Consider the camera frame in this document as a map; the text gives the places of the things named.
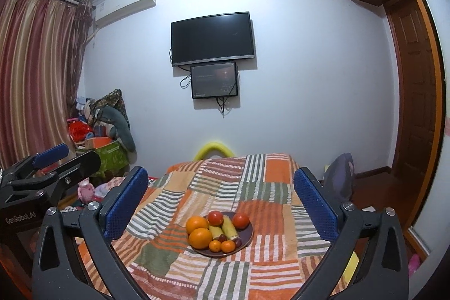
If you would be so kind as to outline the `orange with sticker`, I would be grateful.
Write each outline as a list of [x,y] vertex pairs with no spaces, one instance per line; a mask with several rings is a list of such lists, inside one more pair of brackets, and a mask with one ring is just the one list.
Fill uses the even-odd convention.
[[195,229],[198,228],[205,228],[205,229],[209,228],[209,224],[206,218],[195,215],[190,217],[185,223],[185,229],[187,231],[187,234],[192,233],[193,231],[195,231]]

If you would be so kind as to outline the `large plain orange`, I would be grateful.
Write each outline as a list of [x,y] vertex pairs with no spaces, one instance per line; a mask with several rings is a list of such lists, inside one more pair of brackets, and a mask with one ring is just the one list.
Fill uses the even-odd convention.
[[189,245],[196,250],[208,248],[212,240],[212,233],[207,228],[196,228],[188,236]]

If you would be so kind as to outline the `red tomato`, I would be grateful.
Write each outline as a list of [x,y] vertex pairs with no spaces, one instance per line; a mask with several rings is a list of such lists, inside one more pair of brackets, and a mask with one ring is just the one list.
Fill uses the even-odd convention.
[[249,217],[245,213],[235,213],[232,223],[235,229],[243,230],[249,225]]
[[213,210],[207,215],[208,224],[211,226],[220,227],[224,222],[224,214],[220,211]]

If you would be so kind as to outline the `yellow corn cob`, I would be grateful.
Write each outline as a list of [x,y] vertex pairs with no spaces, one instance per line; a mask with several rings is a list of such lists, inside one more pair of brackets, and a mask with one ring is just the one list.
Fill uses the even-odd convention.
[[224,222],[221,225],[221,228],[228,240],[234,240],[239,237],[237,230],[233,226],[232,220],[227,215],[224,215]]
[[222,234],[224,234],[222,228],[220,226],[214,226],[214,225],[210,225],[209,226],[209,230],[212,234],[212,238],[214,240],[218,240],[219,236],[221,236]]

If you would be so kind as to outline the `small mandarin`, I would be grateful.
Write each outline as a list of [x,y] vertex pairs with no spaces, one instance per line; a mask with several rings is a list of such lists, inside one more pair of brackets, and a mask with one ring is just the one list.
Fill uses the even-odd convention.
[[212,253],[220,253],[221,242],[219,240],[213,240],[209,243],[208,248]]
[[233,240],[223,241],[220,245],[220,249],[224,254],[229,254],[236,249],[236,243]]

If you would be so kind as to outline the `dark red small plum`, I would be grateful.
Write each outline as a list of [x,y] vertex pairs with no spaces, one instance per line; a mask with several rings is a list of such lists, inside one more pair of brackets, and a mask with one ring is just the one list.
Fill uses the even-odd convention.
[[222,234],[221,236],[219,236],[218,240],[219,240],[220,242],[224,242],[224,241],[227,240],[227,238],[226,238],[226,236],[225,236],[224,234]]

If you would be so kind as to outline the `pink plush toy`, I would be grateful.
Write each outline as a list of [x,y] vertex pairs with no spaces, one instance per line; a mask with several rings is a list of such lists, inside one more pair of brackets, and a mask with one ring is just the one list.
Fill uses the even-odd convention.
[[102,197],[95,194],[95,187],[90,183],[89,178],[84,179],[78,183],[77,189],[78,199],[84,204],[88,205],[90,202],[101,202]]

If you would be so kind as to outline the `green storage box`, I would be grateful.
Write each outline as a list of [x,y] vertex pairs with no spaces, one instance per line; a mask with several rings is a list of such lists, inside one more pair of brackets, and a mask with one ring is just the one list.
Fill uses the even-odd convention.
[[95,148],[94,151],[101,159],[101,166],[96,173],[92,174],[93,177],[114,177],[120,170],[129,165],[127,151],[118,141]]

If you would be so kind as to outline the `grey green plush pillow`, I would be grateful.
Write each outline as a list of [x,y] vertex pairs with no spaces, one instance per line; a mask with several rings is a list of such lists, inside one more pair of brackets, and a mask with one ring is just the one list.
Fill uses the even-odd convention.
[[136,145],[131,135],[131,129],[122,113],[111,106],[104,106],[98,110],[98,120],[111,125],[107,135],[117,140],[127,152],[135,152]]

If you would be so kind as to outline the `yellow foam tube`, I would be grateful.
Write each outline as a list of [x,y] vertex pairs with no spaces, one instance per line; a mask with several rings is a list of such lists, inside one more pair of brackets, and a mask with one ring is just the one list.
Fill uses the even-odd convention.
[[193,160],[205,160],[211,153],[215,153],[222,158],[232,158],[235,155],[228,147],[226,147],[226,145],[221,142],[208,142],[198,150]]

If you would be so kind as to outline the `purple chair back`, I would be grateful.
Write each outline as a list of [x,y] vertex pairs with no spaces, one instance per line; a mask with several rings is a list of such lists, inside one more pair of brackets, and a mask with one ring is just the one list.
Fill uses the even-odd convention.
[[323,186],[339,201],[349,201],[352,197],[352,186],[355,176],[352,155],[343,153],[325,171]]

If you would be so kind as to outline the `striped patchwork bed cover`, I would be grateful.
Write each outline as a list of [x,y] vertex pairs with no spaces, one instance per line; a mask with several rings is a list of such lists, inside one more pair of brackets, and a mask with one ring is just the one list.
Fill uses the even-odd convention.
[[[176,165],[150,182],[114,249],[151,299],[290,299],[330,246],[294,191],[297,169],[281,153]],[[194,252],[185,223],[212,210],[248,215],[250,244],[221,259]]]

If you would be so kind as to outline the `purple round plate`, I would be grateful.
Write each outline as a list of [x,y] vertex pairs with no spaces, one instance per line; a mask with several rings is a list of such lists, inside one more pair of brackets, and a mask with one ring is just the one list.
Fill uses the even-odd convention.
[[208,228],[192,227],[188,234],[192,249],[206,257],[218,259],[237,254],[253,239],[253,224],[243,213],[213,211],[202,220],[192,219],[196,224],[208,223]]

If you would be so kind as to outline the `white air conditioner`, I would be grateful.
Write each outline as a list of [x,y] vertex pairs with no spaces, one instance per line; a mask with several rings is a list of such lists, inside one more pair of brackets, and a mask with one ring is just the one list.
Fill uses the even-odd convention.
[[105,0],[96,5],[94,24],[102,28],[155,6],[156,0]]

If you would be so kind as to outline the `black wall television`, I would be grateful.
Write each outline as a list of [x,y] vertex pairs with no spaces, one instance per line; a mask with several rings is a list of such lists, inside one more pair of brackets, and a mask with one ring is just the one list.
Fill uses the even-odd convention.
[[171,23],[173,66],[254,57],[249,12],[213,14]]

